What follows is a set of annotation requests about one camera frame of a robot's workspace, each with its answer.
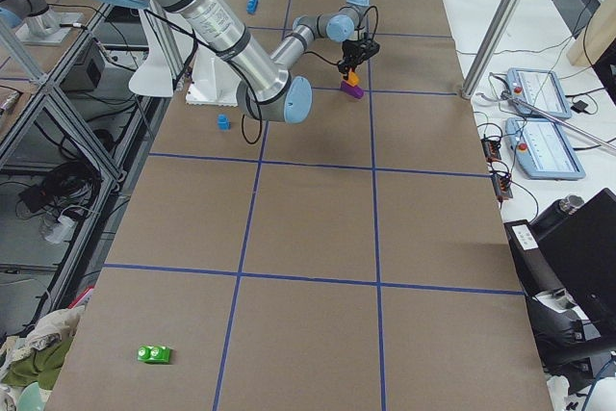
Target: blue block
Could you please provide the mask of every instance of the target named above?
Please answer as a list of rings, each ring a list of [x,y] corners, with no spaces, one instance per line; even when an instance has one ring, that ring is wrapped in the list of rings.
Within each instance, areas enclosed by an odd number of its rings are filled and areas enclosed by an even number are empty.
[[[226,115],[218,115],[218,129],[229,130],[231,128],[231,122]]]
[[[257,11],[257,5],[259,5],[259,0],[248,0],[246,11],[250,14],[254,14]]]

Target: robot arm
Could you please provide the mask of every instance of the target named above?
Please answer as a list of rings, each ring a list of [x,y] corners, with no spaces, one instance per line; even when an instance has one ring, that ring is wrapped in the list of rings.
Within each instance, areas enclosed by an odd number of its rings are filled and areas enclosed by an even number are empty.
[[[149,6],[149,0],[100,1],[137,9]],[[312,89],[305,78],[293,78],[289,69],[314,39],[324,36],[323,31],[337,41],[348,39],[361,27],[368,6],[368,0],[347,0],[339,13],[300,18],[294,31],[269,56],[224,0],[156,1],[168,13],[184,16],[240,75],[243,83],[238,88],[238,103],[247,116],[290,123],[301,122],[308,116]]]
[[[25,19],[30,32],[42,38],[60,30],[60,21],[45,0],[0,0],[0,17],[12,28]]]

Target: black cable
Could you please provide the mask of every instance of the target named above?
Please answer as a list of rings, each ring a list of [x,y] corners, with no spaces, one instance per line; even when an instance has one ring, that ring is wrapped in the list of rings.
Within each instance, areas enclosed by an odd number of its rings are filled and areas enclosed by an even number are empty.
[[[21,185],[22,187],[30,188],[32,185],[28,185],[27,183],[15,182],[14,180],[8,180],[6,182],[0,183],[0,187],[3,185]]]
[[[23,91],[21,91],[20,89],[16,89],[15,87],[5,86],[5,85],[3,85],[3,84],[0,84],[0,87],[1,87],[2,89],[14,90],[14,91],[18,91],[19,93],[23,93]]]
[[[500,143],[502,137],[504,137],[504,133],[502,132],[502,129],[501,129],[501,127],[498,124],[495,124],[494,122],[484,122],[482,124],[477,125],[477,129],[479,129],[481,127],[486,127],[486,129],[483,131],[483,137],[485,138],[485,134],[486,134],[488,126],[496,127],[497,129],[499,129],[500,135],[491,136],[491,137],[499,137],[499,143]]]
[[[49,3],[49,5],[51,5],[52,7],[69,7],[69,8],[71,8],[71,7],[78,7],[78,8],[81,8],[81,9],[90,9],[90,10],[93,10],[93,11],[97,12],[101,17],[104,17],[103,13],[99,9],[93,7],[92,5],[77,5],[77,4],[68,5],[68,4],[56,4],[56,3],[51,3],[51,2]],[[122,38],[122,41],[124,42],[124,45],[126,46],[126,48],[130,49],[131,47],[128,44],[128,40],[126,40],[126,37],[117,28],[117,26],[115,26],[113,21],[110,21],[108,18],[105,18],[105,22],[107,24],[109,24],[112,28],[114,28],[117,31],[119,36]],[[131,55],[131,58],[133,59],[133,62],[135,62],[135,65],[137,65],[137,61],[135,60],[135,57],[133,57]]]
[[[109,106],[125,105],[129,101],[133,100],[133,98],[135,98],[135,94],[132,94],[128,98],[125,98],[125,99],[122,100],[121,98],[101,98],[99,96],[95,96],[95,95],[92,95],[91,93],[87,93],[86,91],[81,91],[81,90],[76,90],[74,92],[68,92],[68,93],[79,93],[79,94],[84,95],[84,96],[86,96],[88,98],[91,98],[92,100],[96,100],[96,101],[99,101],[101,103],[105,103],[106,105],[109,105]]]
[[[537,198],[535,197],[535,195],[533,193],[531,193],[526,187],[523,187],[522,185],[520,185],[519,183],[514,182],[513,180],[509,180],[510,183],[512,183],[513,185],[521,188],[522,190],[524,190],[525,192],[527,192],[530,197],[532,197],[532,200],[535,202],[535,215],[533,218],[531,218],[529,221],[533,221],[535,220],[538,216],[539,216],[539,201],[537,200]]]
[[[99,220],[100,224],[101,225],[105,224],[107,222],[107,220],[109,220],[113,214],[115,214],[120,208],[122,208],[122,206],[125,206],[126,204],[128,204],[129,201],[130,201],[130,198],[126,199],[124,202],[122,202],[122,203],[118,204],[117,206],[115,206],[112,209],[112,211],[109,214],[107,214],[107,216],[105,216],[104,218],[101,218]]]
[[[605,90],[605,87],[599,87],[598,89],[592,89],[589,91],[582,91],[580,93],[574,93],[572,95],[565,95],[567,98],[575,98],[576,96],[583,96],[583,95],[588,95],[590,93],[594,93],[596,91],[600,91],[600,90]]]
[[[36,122],[36,121],[35,121],[35,122],[34,122],[34,125],[35,125],[35,127],[37,127],[37,129],[38,129],[38,131],[40,132],[40,134],[41,134],[41,135],[43,135],[47,141],[49,141],[51,144],[53,144],[53,145],[55,145],[55,146],[57,146],[57,147],[58,147],[58,149],[60,150],[60,154],[61,154],[63,157],[65,157],[65,158],[67,158],[67,159],[69,159],[69,160],[71,160],[71,161],[74,161],[74,160],[77,160],[77,159],[79,159],[79,158],[80,158],[80,156],[79,156],[79,155],[77,155],[77,154],[75,154],[75,153],[73,153],[73,152],[69,151],[68,149],[66,149],[66,147],[64,146],[64,144],[63,144],[63,143],[61,143],[61,142],[57,142],[57,141],[53,140],[53,139],[52,139],[52,138],[51,138],[51,137],[50,137],[50,136],[49,136],[49,135],[48,135],[48,134],[44,131],[44,129],[43,129],[43,128],[39,125],[39,123],[38,123],[38,122]]]
[[[95,120],[102,119],[103,117],[121,115],[122,113],[126,113],[127,111],[132,110],[136,107],[137,107],[137,103],[134,103],[130,106],[127,106],[126,108],[122,108],[121,110],[111,111],[110,113],[104,113],[102,115],[90,117],[86,119],[86,122],[90,123],[90,122],[94,122]]]
[[[613,141],[616,141],[616,137],[614,137],[613,139],[609,139],[607,141],[605,141],[606,143],[612,143]],[[574,148],[574,151],[588,151],[589,149],[596,149],[596,148],[601,148],[600,144],[594,144],[592,146],[583,146],[583,147],[578,147],[578,148]]]
[[[327,64],[331,64],[332,66],[336,66],[336,67],[338,67],[338,64],[337,64],[337,63],[330,62],[330,61],[329,61],[329,60],[327,60],[327,59],[326,59],[323,55],[320,55],[320,54],[318,54],[317,52],[313,52],[312,50],[306,50],[306,51],[304,52],[304,55],[314,55],[314,56],[316,56],[317,58],[319,58],[320,60],[322,60],[322,61],[326,62]]]
[[[374,22],[374,29],[372,29],[372,40],[374,40],[374,36],[376,35],[376,30],[378,29],[378,7],[376,5],[370,5],[364,12],[364,16],[362,16],[360,23],[364,20],[366,15],[368,15],[370,10],[374,10],[374,14],[376,16],[376,19]]]

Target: cloth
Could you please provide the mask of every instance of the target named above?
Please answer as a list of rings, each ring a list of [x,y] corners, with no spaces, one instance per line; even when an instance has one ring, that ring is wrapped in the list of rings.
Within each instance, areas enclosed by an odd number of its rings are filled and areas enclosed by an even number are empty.
[[[41,389],[52,390],[72,341],[72,338],[68,338],[44,350],[35,350],[29,357],[12,363],[9,373],[0,382],[26,387],[38,381]]]
[[[22,390],[21,387],[0,384],[0,411],[15,411]]]
[[[77,324],[86,310],[84,305],[56,310],[38,320],[34,330],[28,334],[22,348],[13,353],[13,362],[28,358],[33,351],[43,350],[53,344],[73,337]]]

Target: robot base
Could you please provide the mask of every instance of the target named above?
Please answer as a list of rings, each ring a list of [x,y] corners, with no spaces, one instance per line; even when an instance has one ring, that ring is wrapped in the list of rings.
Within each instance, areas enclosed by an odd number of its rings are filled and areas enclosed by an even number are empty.
[[[82,13],[58,13],[61,24],[75,23],[79,21],[82,16]],[[71,28],[60,28],[60,31],[47,36],[46,38],[41,38],[32,34],[28,28],[28,25],[24,24],[17,30],[15,35],[21,43],[25,45],[50,45],[57,47],[64,41],[64,39],[66,39],[66,36],[68,36],[68,33],[71,31]]]

